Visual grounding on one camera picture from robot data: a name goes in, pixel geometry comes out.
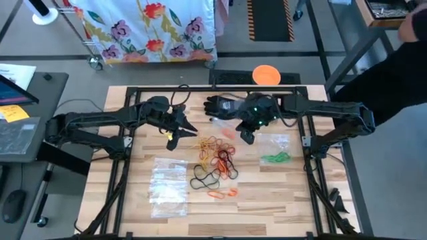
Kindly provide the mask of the white paper sheet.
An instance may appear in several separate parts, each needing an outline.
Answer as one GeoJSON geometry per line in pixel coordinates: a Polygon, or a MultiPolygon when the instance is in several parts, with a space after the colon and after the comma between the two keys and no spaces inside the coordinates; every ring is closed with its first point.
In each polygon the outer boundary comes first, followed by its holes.
{"type": "Polygon", "coordinates": [[[27,90],[35,71],[36,66],[0,63],[0,75],[14,82],[23,90],[27,90]]]}

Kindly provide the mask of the black hazard-striped floor mat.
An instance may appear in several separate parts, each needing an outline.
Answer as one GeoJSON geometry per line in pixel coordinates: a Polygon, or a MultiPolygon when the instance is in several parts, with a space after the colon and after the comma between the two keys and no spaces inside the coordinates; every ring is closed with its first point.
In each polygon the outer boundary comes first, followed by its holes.
{"type": "Polygon", "coordinates": [[[293,20],[288,0],[247,0],[252,41],[293,42],[293,20]]]}

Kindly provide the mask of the person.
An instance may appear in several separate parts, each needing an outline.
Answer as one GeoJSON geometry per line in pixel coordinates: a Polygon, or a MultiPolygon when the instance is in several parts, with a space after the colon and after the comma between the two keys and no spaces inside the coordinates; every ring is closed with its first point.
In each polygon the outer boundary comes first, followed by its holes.
{"type": "Polygon", "coordinates": [[[401,46],[331,98],[360,102],[377,126],[407,107],[427,103],[427,2],[407,14],[398,29],[401,46]]]}

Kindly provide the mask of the black aluminium table frame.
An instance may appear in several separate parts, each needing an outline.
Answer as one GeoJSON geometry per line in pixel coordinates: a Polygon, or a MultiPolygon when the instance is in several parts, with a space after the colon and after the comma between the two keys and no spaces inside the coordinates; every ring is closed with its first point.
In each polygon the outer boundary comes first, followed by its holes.
{"type": "MultiPolygon", "coordinates": [[[[291,93],[279,87],[241,87],[220,85],[216,89],[206,86],[193,86],[192,94],[186,103],[185,114],[198,129],[201,137],[216,136],[224,138],[220,130],[209,122],[203,113],[202,101],[208,96],[232,92],[246,96],[247,91],[267,93],[291,93]]],[[[237,179],[225,179],[220,190],[226,193],[224,199],[215,199],[207,195],[209,189],[192,189],[187,186],[187,215],[185,217],[151,218],[149,203],[149,180],[153,162],[157,158],[179,159],[187,161],[187,181],[193,176],[193,167],[199,162],[199,138],[190,137],[179,140],[177,149],[165,149],[166,138],[161,137],[157,129],[145,126],[136,131],[135,144],[131,154],[128,182],[123,200],[123,208],[118,235],[124,237],[133,232],[134,237],[299,237],[306,232],[314,235],[317,230],[315,220],[323,233],[329,233],[334,220],[326,213],[326,208],[318,197],[317,209],[312,206],[312,193],[308,186],[307,172],[304,168],[304,151],[300,129],[296,125],[287,128],[278,120],[262,127],[256,133],[284,134],[290,136],[289,163],[260,165],[257,141],[248,145],[238,136],[230,141],[236,148],[233,162],[239,175],[237,179]],[[235,197],[229,197],[230,188],[238,190],[235,197]]],[[[345,208],[350,213],[338,213],[347,218],[359,232],[360,227],[354,202],[350,192],[346,169],[338,160],[328,156],[318,161],[313,172],[320,186],[327,186],[322,192],[328,197],[332,187],[340,190],[345,208]]],[[[107,159],[91,164],[83,194],[76,225],[80,230],[88,228],[105,203],[107,186],[113,162],[107,159]]]]}

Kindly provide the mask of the black grate floor mat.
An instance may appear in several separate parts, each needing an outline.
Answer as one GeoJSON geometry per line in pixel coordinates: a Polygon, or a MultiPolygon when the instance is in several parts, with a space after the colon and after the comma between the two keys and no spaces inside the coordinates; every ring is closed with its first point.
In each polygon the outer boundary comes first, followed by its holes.
{"type": "MultiPolygon", "coordinates": [[[[280,85],[300,85],[298,73],[280,73],[280,85]]],[[[210,85],[255,85],[251,71],[214,69],[209,71],[210,85]]]]}

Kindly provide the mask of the black computer mouse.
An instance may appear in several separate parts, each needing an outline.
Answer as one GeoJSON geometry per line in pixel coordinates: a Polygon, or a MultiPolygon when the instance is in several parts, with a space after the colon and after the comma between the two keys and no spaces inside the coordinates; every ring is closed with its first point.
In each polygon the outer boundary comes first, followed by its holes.
{"type": "Polygon", "coordinates": [[[4,201],[1,210],[1,218],[5,223],[15,223],[23,213],[23,207],[26,199],[26,192],[18,189],[12,191],[4,201]]]}

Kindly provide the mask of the black work glove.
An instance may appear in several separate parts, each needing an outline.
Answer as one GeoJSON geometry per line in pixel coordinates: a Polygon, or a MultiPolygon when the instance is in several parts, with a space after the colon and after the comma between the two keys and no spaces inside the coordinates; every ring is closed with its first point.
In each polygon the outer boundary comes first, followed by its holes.
{"type": "Polygon", "coordinates": [[[246,101],[234,100],[234,102],[224,102],[213,104],[206,101],[203,103],[205,114],[222,120],[239,119],[243,111],[248,108],[246,101]]]}
{"type": "Polygon", "coordinates": [[[229,98],[222,97],[219,95],[214,95],[214,96],[208,97],[207,101],[210,103],[213,103],[213,104],[222,104],[224,102],[234,102],[233,99],[229,99],[229,98]]]}

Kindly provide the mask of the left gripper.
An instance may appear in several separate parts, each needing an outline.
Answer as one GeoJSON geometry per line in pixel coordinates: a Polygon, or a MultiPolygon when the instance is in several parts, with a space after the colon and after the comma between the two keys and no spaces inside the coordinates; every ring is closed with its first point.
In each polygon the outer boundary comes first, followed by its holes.
{"type": "Polygon", "coordinates": [[[184,129],[195,131],[197,129],[187,120],[184,115],[185,105],[170,106],[169,101],[164,96],[155,96],[148,99],[149,107],[148,123],[157,127],[160,131],[172,133],[173,139],[167,140],[166,149],[174,150],[178,141],[182,137],[196,137],[196,133],[185,131],[184,129]]]}

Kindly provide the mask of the wood-topped grey workbench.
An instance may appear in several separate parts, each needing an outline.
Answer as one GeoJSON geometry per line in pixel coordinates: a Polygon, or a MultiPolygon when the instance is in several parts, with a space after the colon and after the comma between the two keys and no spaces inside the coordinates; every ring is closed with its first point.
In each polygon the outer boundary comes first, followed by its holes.
{"type": "Polygon", "coordinates": [[[366,34],[359,38],[358,42],[348,51],[344,60],[326,81],[324,87],[326,93],[330,95],[335,94],[335,88],[337,86],[345,85],[353,79],[353,77],[348,77],[347,73],[368,52],[377,40],[381,40],[387,56],[394,51],[386,35],[386,30],[397,30],[405,18],[405,16],[376,18],[367,0],[353,0],[353,2],[357,8],[358,16],[362,19],[366,34]]]}

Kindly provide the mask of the pile of clear plastic bags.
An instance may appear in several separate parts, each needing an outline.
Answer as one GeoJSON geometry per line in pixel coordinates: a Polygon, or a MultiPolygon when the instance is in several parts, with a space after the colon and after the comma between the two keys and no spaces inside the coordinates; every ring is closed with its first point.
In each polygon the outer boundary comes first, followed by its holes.
{"type": "Polygon", "coordinates": [[[187,186],[187,161],[155,158],[149,185],[151,217],[185,217],[187,186]]]}

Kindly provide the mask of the orange disc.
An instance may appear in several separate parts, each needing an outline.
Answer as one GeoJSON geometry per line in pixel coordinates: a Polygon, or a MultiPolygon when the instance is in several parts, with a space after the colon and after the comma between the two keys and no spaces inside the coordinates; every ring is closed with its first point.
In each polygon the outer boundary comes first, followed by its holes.
{"type": "Polygon", "coordinates": [[[253,70],[252,79],[257,85],[279,85],[281,75],[271,65],[259,65],[253,70]]]}

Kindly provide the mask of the pink cloth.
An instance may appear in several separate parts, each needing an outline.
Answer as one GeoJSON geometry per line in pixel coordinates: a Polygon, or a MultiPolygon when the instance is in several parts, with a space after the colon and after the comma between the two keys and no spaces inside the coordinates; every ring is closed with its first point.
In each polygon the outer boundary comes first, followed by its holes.
{"type": "Polygon", "coordinates": [[[215,0],[215,30],[216,37],[224,34],[229,18],[230,0],[215,0]]]}

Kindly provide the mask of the black computer monitor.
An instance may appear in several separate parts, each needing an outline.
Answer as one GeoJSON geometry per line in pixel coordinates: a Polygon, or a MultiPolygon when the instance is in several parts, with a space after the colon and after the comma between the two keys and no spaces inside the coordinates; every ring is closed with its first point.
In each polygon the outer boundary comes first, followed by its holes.
{"type": "Polygon", "coordinates": [[[39,100],[14,82],[0,75],[0,106],[38,104],[39,100]]]}

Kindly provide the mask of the floral print cloth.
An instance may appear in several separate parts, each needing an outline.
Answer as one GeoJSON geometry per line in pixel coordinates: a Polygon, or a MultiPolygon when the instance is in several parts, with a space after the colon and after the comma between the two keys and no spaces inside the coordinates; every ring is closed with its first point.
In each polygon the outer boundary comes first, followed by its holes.
{"type": "Polygon", "coordinates": [[[107,64],[218,59],[214,0],[69,0],[107,64]]]}

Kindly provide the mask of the black parts tray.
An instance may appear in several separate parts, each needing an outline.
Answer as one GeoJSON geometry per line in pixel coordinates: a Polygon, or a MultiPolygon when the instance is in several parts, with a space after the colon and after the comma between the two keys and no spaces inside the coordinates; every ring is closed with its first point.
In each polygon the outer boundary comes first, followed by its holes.
{"type": "Polygon", "coordinates": [[[375,19],[405,18],[410,9],[405,0],[364,0],[375,19]]]}

